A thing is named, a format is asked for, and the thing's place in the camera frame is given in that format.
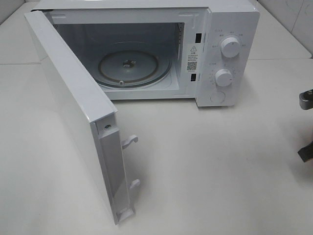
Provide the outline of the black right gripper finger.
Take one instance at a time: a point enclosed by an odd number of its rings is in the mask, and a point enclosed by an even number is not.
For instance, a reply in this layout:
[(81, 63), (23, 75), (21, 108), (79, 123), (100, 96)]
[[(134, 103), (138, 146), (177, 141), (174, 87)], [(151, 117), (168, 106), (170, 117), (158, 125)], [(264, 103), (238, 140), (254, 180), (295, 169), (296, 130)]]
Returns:
[(308, 90), (299, 95), (299, 105), (302, 109), (313, 108), (313, 90)]
[(300, 156), (303, 162), (308, 162), (313, 159), (313, 145), (309, 144), (298, 151), (298, 155)]

